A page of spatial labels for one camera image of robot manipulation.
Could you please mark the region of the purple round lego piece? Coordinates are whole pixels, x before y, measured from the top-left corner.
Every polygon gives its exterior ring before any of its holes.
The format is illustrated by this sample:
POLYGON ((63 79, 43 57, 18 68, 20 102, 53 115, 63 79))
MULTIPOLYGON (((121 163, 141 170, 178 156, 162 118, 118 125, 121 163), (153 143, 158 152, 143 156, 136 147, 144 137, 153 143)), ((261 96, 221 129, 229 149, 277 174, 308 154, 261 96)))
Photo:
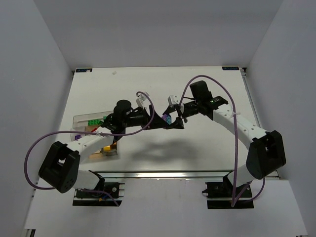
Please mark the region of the purple round lego piece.
POLYGON ((172 123, 172 118, 169 114, 164 114, 161 118, 169 125, 172 123))

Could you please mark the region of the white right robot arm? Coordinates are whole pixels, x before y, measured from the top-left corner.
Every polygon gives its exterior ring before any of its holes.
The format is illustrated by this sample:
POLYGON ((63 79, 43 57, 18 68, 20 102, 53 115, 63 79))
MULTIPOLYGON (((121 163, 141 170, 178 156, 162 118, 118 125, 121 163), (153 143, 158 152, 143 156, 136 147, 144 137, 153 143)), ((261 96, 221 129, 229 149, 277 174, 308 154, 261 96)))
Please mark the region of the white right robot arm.
POLYGON ((223 177, 223 189, 236 197, 253 180, 262 180, 286 164, 282 135, 276 130, 268 132, 236 112, 233 101, 212 96, 206 82, 189 85, 193 99, 170 95, 165 114, 178 113, 174 125, 183 127, 188 117, 202 114, 226 128, 235 137, 234 170, 223 177))

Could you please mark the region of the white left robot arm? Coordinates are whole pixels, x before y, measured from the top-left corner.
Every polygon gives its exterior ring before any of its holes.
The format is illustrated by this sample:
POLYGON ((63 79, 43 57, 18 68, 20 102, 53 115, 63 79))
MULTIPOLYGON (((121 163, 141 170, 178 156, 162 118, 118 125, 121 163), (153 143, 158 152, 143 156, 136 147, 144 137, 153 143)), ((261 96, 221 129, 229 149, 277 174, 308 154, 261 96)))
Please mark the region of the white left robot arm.
POLYGON ((119 100, 95 132, 86 132, 82 138, 68 144, 53 143, 39 169, 39 177, 60 193, 72 188, 101 190, 104 180, 98 173, 80 170, 79 165, 84 159, 128 136, 126 129, 129 127, 140 127, 141 131, 168 127, 169 124, 155 112, 153 104, 147 109, 144 107, 146 100, 149 100, 148 95, 138 92, 135 109, 130 101, 119 100))

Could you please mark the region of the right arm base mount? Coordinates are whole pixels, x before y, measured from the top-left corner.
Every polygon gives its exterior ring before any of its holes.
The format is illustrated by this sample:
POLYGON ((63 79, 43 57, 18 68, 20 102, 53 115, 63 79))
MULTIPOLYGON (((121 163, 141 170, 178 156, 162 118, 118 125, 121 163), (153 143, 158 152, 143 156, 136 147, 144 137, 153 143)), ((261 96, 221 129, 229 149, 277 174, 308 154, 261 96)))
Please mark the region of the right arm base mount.
POLYGON ((225 175, 221 182, 206 182, 206 189, 201 193, 207 199, 207 209, 224 210, 224 209, 253 209, 252 191, 250 184, 246 183, 236 188, 236 198, 243 191, 234 207, 233 203, 233 185, 225 175))

